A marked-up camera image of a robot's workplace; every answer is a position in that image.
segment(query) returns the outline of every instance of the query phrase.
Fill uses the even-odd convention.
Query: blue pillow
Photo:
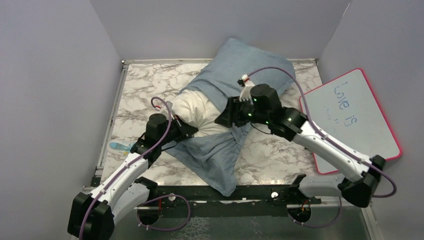
[[[237,80],[263,67],[279,67],[293,76],[292,63],[281,55],[249,46],[230,38],[219,49],[216,57],[196,76],[184,90],[200,91],[222,113],[228,97],[239,96]],[[268,84],[280,96],[292,84],[289,76],[276,69],[266,69],[253,75],[255,84]],[[167,150],[201,179],[224,196],[236,189],[235,165],[250,125],[230,128],[229,132],[193,137]]]

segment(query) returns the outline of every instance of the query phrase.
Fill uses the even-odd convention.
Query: black mount
[[[175,118],[171,122],[169,132],[160,145],[144,156],[144,158],[148,161],[149,168],[161,155],[163,145],[172,141],[179,143],[183,140],[191,138],[193,134],[198,131],[196,127],[190,126],[180,120],[177,115],[174,117]],[[159,139],[161,139],[165,133],[165,130],[167,129],[167,126],[168,120],[165,115],[161,113],[150,115],[146,124],[146,132],[138,138],[137,142],[132,146],[130,152],[138,153],[140,155],[146,152],[153,145],[155,145]]]
[[[376,155],[369,159],[372,165],[383,170],[386,160],[380,155]],[[346,178],[337,187],[341,191],[341,196],[349,203],[366,208],[370,204],[371,198],[380,182],[381,174],[370,168],[368,172],[362,173],[362,179],[351,182]]]
[[[184,196],[190,204],[191,216],[201,218],[271,216],[287,217],[287,205],[300,205],[309,200],[311,204],[320,204],[317,198],[307,198],[299,191],[299,183],[305,175],[300,175],[291,185],[238,185],[231,196],[222,196],[210,186],[155,186],[146,185],[150,192],[149,200],[160,196],[175,194]],[[136,182],[148,183],[150,180],[140,177]],[[224,204],[220,201],[246,202]],[[163,198],[152,202],[152,208],[137,211],[144,224],[153,224],[161,218],[186,218],[187,204],[180,198]]]
[[[81,223],[94,199],[82,192],[73,199],[67,232],[75,237],[80,234]],[[82,238],[85,240],[108,240],[114,232],[114,215],[107,202],[97,201],[84,225]]]
[[[267,84],[259,84],[250,90],[250,101],[239,101],[239,97],[229,97],[225,110],[215,123],[226,128],[242,127],[247,123],[267,125],[271,133],[292,141],[301,133],[307,116],[293,107],[283,107],[277,91]]]

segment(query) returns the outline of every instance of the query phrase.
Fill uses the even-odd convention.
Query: cable
[[[172,116],[171,116],[171,109],[170,107],[167,105],[167,103],[165,102],[165,100],[163,100],[162,98],[158,97],[158,96],[154,96],[151,98],[151,105],[153,107],[155,107],[155,105],[153,104],[153,100],[159,100],[161,101],[165,107],[166,110],[168,112],[168,126],[166,127],[165,132],[163,133],[163,136],[159,139],[159,141],[157,141],[151,148],[149,148],[147,151],[143,152],[143,154],[141,154],[140,156],[134,158],[134,160],[130,161],[128,163],[128,166],[131,166],[133,163],[137,162],[139,159],[141,159],[142,157],[144,157],[146,154],[148,154],[150,151],[152,151],[153,149],[155,149],[157,146],[159,146],[159,144],[161,144],[161,142],[165,139],[165,137],[167,136],[168,132],[170,131],[171,128],[171,121],[172,121]],[[127,170],[126,167],[121,168],[121,170],[118,171],[118,173],[113,176],[113,178],[104,186],[103,190],[101,192],[99,192],[97,194],[97,196],[94,198],[94,200],[91,202],[91,204],[88,206],[87,211],[85,212],[84,218],[82,219],[81,222],[81,227],[79,229],[79,240],[83,240],[83,233],[84,233],[84,226],[86,225],[87,219],[89,218],[90,212],[94,206],[94,204],[97,202],[97,200],[106,193],[106,190],[108,190],[108,188],[114,183],[114,181],[125,171]]]
[[[178,142],[177,142],[177,143],[175,143],[175,145],[173,145],[173,146],[169,146],[169,147],[167,147],[167,148],[162,149],[162,152],[164,152],[164,151],[166,151],[166,150],[173,149],[173,148],[175,148],[177,145],[178,145]]]
[[[259,132],[261,132],[263,134],[272,135],[272,133],[270,133],[270,132],[265,132],[265,131],[260,130],[259,128],[255,127],[252,123],[250,123],[250,125],[252,126],[252,128],[258,130]]]
[[[301,208],[302,208],[302,212],[304,211],[304,205],[305,205],[306,203],[309,203],[309,204],[308,204],[308,208],[311,208],[311,201],[309,201],[309,199],[306,199],[306,200],[303,202],[302,206],[301,206]]]
[[[146,229],[153,229],[153,230],[158,230],[158,231],[163,231],[163,232],[172,232],[172,231],[175,231],[175,230],[178,230],[178,229],[184,227],[190,221],[190,216],[192,214],[192,211],[190,209],[189,201],[186,198],[184,198],[183,196],[176,195],[176,194],[163,195],[163,196],[160,196],[160,197],[156,197],[152,200],[148,200],[148,201],[144,202],[143,204],[149,204],[151,202],[154,202],[154,201],[157,201],[157,200],[160,200],[160,199],[164,199],[164,198],[168,198],[168,197],[181,198],[187,204],[187,208],[188,208],[187,218],[185,219],[185,221],[181,225],[174,227],[174,228],[159,228],[159,227],[154,227],[154,226],[150,226],[150,225],[145,225],[145,224],[142,223],[142,221],[140,220],[140,216],[137,214],[138,226],[139,227],[143,226],[143,227],[146,227]]]
[[[303,227],[307,227],[307,228],[312,228],[312,229],[320,229],[320,228],[325,228],[325,227],[328,227],[328,226],[330,226],[330,225],[333,225],[335,222],[337,222],[337,220],[339,220],[339,218],[340,218],[340,216],[342,215],[342,199],[339,197],[338,198],[338,202],[340,203],[340,207],[339,207],[339,209],[338,209],[338,214],[337,214],[337,216],[331,221],[331,222],[329,222],[329,223],[326,223],[326,224],[322,224],[322,225],[309,225],[309,224],[307,224],[307,223],[304,223],[304,222],[299,222],[299,221],[296,221],[293,217],[292,217],[292,215],[290,215],[289,214],[289,216],[290,216],[290,218],[293,220],[293,222],[294,223],[296,223],[296,224],[299,224],[299,225],[302,225]]]
[[[342,151],[344,154],[348,155],[349,157],[353,158],[354,160],[356,160],[359,164],[364,164],[365,166],[373,169],[374,171],[376,171],[377,173],[379,173],[380,175],[382,175],[383,177],[385,177],[393,186],[393,190],[391,193],[388,194],[384,194],[384,195],[373,195],[374,198],[388,198],[391,197],[393,195],[396,194],[396,192],[398,191],[398,187],[396,186],[395,181],[389,177],[386,173],[384,173],[383,171],[381,171],[380,169],[378,169],[376,166],[366,162],[366,161],[362,161],[362,159],[360,157],[355,156],[353,153],[351,153],[350,151],[348,151],[347,149],[345,149],[344,147],[340,146],[339,144],[337,144],[337,142],[333,141],[331,138],[327,137],[324,133],[322,133],[320,131],[320,129],[315,125],[315,123],[312,121],[311,119],[311,114],[309,112],[309,108],[308,108],[308,104],[306,102],[306,98],[305,98],[305,94],[304,91],[302,90],[301,85],[299,84],[299,82],[286,70],[280,68],[280,67],[276,67],[276,66],[266,66],[266,67],[262,67],[259,68],[251,73],[249,73],[247,76],[250,78],[253,74],[260,72],[262,70],[265,69],[276,69],[276,70],[280,70],[282,72],[284,72],[285,74],[287,74],[296,84],[297,88],[299,88],[300,91],[300,95],[302,97],[304,106],[305,106],[305,110],[306,110],[306,117],[308,119],[308,121],[310,122],[310,125],[312,126],[312,128],[315,130],[315,132],[317,132],[321,137],[326,138],[327,141],[329,141],[334,147],[336,147],[337,149],[339,149],[340,151]]]

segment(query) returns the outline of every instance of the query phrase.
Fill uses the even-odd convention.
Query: whiteboard
[[[362,69],[354,69],[307,93],[311,119],[349,147],[370,157],[400,157],[402,149],[374,96]],[[305,106],[300,98],[300,106]],[[314,154],[320,174],[337,169]]]

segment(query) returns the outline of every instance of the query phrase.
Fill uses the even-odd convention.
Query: metal frame
[[[288,217],[287,204],[301,204],[304,196],[296,194],[290,184],[237,185],[231,196],[222,196],[211,186],[161,185],[150,189],[150,198],[166,195],[184,196],[190,204],[193,217]],[[310,198],[310,203],[319,205],[321,200]],[[184,218],[187,216],[186,203],[180,198],[164,198],[161,201],[163,218]],[[138,209],[141,215],[150,215],[151,209]]]
[[[334,197],[334,196],[321,196],[321,197],[316,197],[317,199],[321,200],[320,204],[312,204],[311,208],[328,208],[328,207],[338,207],[340,206],[339,204],[339,198],[338,197]],[[348,201],[346,201],[344,198],[341,198],[341,205],[343,207],[354,207],[354,205]],[[288,209],[295,209],[295,208],[299,208],[302,205],[300,204],[287,204],[287,208]]]
[[[315,62],[315,58],[288,59],[290,62]],[[208,64],[212,58],[176,58],[176,59],[147,59],[147,60],[125,60],[123,64]]]
[[[98,157],[95,175],[97,175],[97,172],[100,169],[100,167],[103,167],[105,164],[106,149],[107,149],[106,146],[108,145],[108,142],[111,140],[111,137],[112,137],[112,132],[114,130],[114,125],[115,125],[115,117],[117,115],[119,104],[121,101],[121,95],[124,89],[125,79],[127,78],[129,65],[126,64],[125,61],[122,61],[122,63],[123,63],[123,66],[122,66],[122,71],[119,78],[118,89],[115,94],[115,100],[113,101],[112,111],[110,112],[109,124],[107,125],[106,134],[104,135],[103,143],[101,144],[100,156]]]
[[[377,222],[376,216],[374,215],[373,205],[366,208],[362,208],[362,215],[365,220],[366,227],[368,228],[369,236],[372,240],[383,240],[383,235]]]

